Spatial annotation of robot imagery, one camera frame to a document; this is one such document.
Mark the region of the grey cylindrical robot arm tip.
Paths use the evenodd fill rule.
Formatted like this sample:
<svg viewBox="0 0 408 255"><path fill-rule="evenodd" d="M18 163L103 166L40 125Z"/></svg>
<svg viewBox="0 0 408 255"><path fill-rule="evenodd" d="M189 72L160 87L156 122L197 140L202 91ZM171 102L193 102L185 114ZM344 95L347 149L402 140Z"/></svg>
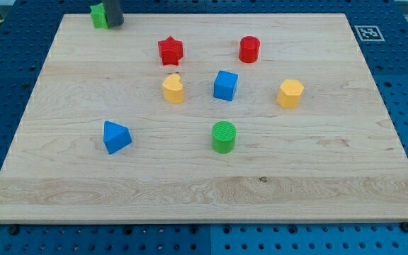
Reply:
<svg viewBox="0 0 408 255"><path fill-rule="evenodd" d="M120 26L124 23L125 20L119 0L103 0L102 4L110 27Z"/></svg>

